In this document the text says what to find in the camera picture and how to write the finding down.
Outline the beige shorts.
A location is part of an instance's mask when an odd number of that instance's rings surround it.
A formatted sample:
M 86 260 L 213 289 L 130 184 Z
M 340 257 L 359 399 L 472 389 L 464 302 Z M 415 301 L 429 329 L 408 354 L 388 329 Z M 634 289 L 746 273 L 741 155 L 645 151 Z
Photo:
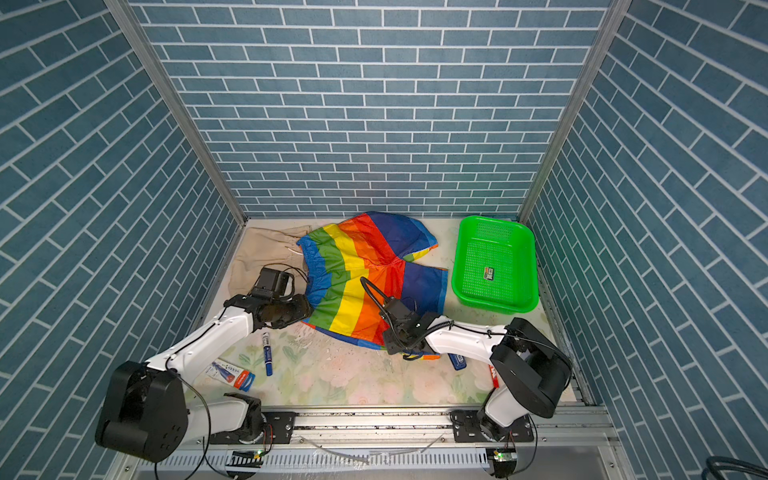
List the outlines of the beige shorts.
M 228 295 L 248 293 L 263 267 L 285 270 L 291 266 L 288 272 L 294 275 L 297 290 L 303 292 L 307 282 L 294 268 L 307 272 L 304 256 L 297 242 L 309 231 L 308 225 L 285 230 L 247 228 L 231 264 L 227 283 Z

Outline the multicolour shorts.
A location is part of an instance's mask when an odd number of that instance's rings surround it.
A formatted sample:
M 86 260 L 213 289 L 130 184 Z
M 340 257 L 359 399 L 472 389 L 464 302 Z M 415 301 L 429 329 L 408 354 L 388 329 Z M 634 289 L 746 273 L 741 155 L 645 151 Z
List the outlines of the multicolour shorts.
M 361 283 L 404 299 L 423 315 L 441 314 L 448 271 L 416 261 L 438 246 L 418 220 L 371 211 L 318 228 L 297 241 L 306 266 L 306 296 L 313 308 L 304 322 L 334 339 L 368 349 L 385 348 L 389 325 Z

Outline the green plastic basket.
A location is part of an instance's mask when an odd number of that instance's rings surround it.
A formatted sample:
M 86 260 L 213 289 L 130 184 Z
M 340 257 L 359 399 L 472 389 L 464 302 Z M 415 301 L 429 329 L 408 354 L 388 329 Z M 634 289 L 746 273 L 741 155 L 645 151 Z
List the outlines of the green plastic basket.
M 495 270 L 494 280 L 484 270 Z M 459 225 L 452 290 L 460 303 L 500 314 L 528 313 L 539 303 L 533 232 L 512 221 L 470 216 Z

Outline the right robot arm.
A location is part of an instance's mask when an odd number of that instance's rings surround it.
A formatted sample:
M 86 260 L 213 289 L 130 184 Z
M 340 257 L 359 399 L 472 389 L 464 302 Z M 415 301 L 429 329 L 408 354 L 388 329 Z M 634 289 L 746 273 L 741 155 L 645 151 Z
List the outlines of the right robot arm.
M 387 352 L 404 356 L 459 355 L 495 370 L 499 386 L 477 414 L 483 435 L 500 441 L 519 419 L 551 418 L 572 375 L 572 364 L 546 336 L 524 318 L 502 326 L 470 325 L 406 309 L 382 315 Z

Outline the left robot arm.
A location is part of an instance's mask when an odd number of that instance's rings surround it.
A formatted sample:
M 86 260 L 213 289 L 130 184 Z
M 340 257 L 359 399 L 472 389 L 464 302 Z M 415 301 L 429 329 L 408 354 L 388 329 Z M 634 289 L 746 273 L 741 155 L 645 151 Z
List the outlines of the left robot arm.
M 95 428 L 97 445 L 159 463 L 181 444 L 224 434 L 249 444 L 264 436 L 261 402 L 243 393 L 218 400 L 186 395 L 226 350 L 263 329 L 282 329 L 311 316 L 303 294 L 284 298 L 236 295 L 213 320 L 167 350 L 112 373 Z

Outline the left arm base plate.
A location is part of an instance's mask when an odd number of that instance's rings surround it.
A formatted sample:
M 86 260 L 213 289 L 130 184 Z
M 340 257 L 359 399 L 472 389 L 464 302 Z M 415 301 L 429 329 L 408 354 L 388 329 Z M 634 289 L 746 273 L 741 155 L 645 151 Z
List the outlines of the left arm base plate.
M 297 414 L 292 411 L 250 413 L 237 434 L 241 444 L 288 444 L 291 441 Z

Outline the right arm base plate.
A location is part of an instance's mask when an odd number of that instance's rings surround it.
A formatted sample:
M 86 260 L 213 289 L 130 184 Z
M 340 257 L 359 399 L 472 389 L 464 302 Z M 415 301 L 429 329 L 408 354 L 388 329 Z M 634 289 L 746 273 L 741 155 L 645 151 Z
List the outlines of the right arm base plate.
M 451 410 L 449 419 L 457 443 L 532 442 L 535 439 L 533 425 L 527 416 L 506 427 L 495 423 L 479 410 Z

